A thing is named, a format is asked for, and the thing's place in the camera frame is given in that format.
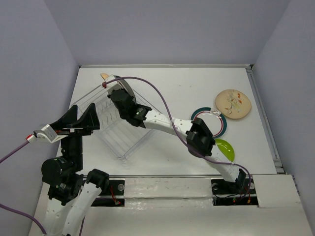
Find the green rim lettered plate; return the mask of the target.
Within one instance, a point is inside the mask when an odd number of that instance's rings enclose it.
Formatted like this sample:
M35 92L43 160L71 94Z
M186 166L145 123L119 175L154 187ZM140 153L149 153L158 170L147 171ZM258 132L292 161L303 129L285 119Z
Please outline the green rim lettered plate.
M117 83L121 86L121 88L115 90L114 93L114 97L115 97L115 101L112 100L112 102L114 103L115 107L118 109L119 105L118 105L118 95L122 95L122 93L119 91L123 91L125 90L130 96L132 96L132 100L133 103L136 104L136 97L135 94L133 92L133 89L130 87L130 85L126 82L126 80L118 80Z

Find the yellow plate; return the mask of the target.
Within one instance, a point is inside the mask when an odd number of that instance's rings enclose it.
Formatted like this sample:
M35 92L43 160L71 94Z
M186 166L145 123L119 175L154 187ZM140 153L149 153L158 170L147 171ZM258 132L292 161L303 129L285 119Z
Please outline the yellow plate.
M102 77L103 80L106 80L109 77L109 75L106 73L101 73L100 76Z

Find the green red striped plate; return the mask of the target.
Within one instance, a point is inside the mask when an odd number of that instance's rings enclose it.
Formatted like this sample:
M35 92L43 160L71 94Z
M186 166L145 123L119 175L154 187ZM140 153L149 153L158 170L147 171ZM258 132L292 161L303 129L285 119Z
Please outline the green red striped plate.
M227 130L227 121L224 115L217 109L202 107L195 110L190 116L191 120L202 119L213 134L213 138L220 138Z

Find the beige patterned plate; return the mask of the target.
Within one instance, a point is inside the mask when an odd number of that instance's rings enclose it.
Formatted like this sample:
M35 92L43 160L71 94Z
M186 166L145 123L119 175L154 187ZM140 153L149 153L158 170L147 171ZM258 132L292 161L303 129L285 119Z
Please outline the beige patterned plate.
M247 116L252 104L248 97L235 89L226 89L215 98L216 108L230 119L242 119Z

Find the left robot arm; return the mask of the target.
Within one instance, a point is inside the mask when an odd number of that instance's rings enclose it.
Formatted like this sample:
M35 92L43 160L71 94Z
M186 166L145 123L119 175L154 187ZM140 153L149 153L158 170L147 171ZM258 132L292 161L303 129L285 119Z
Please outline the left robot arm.
M83 170L83 137L100 129L95 103L79 118L73 105L59 120L37 131L50 143L61 143L61 156L47 159L41 166L42 181L49 185L44 220L45 236L74 236L96 197L109 186L109 175L93 169L87 178Z

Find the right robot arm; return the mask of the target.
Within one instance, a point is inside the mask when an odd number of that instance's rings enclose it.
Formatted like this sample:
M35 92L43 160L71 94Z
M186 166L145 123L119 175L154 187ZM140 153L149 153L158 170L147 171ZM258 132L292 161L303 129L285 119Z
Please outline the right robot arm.
M169 118L151 107L136 103L135 98L124 88L110 90L108 97L118 109L120 117L132 126L177 136L190 154L208 162L231 188L241 190L245 187L247 175L245 169L221 152L213 134L202 119Z

